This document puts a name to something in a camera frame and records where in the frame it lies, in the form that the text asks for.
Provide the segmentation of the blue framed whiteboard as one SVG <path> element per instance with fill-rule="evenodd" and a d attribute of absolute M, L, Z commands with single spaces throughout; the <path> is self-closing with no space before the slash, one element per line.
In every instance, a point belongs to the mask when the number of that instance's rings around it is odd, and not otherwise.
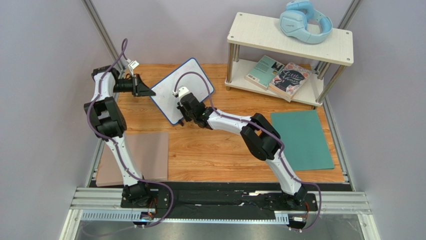
<path fill-rule="evenodd" d="M 175 89 L 186 87 L 198 101 L 202 102 L 214 93 L 215 88 L 195 58 L 190 58 L 156 83 L 151 90 L 156 93 L 151 99 L 171 125 L 183 119 L 177 109 L 179 98 L 173 95 Z"/>

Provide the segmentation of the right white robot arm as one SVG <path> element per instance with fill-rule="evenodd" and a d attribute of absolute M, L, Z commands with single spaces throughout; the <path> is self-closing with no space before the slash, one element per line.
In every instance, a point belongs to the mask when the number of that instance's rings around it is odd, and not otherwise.
<path fill-rule="evenodd" d="M 206 107 L 189 91 L 174 92 L 173 95 L 178 99 L 177 109 L 187 122 L 193 121 L 203 129 L 221 130 L 241 136 L 249 152 L 270 167 L 281 190 L 288 195 L 288 204 L 293 208 L 304 204 L 308 191 L 289 165 L 279 133 L 262 114 L 228 114 L 215 107 Z"/>

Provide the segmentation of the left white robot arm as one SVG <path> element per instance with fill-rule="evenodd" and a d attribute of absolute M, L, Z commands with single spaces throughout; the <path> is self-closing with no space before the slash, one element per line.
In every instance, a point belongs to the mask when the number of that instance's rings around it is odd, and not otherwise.
<path fill-rule="evenodd" d="M 153 202 L 153 196 L 143 174 L 136 167 L 128 149 L 125 118 L 114 98 L 115 93 L 132 93 L 135 97 L 151 97 L 156 93 L 143 83 L 139 74 L 121 78 L 120 72 L 112 65 L 93 70 L 94 95 L 84 104 L 89 127 L 112 151 L 118 164 L 122 180 L 123 208 L 146 208 Z"/>

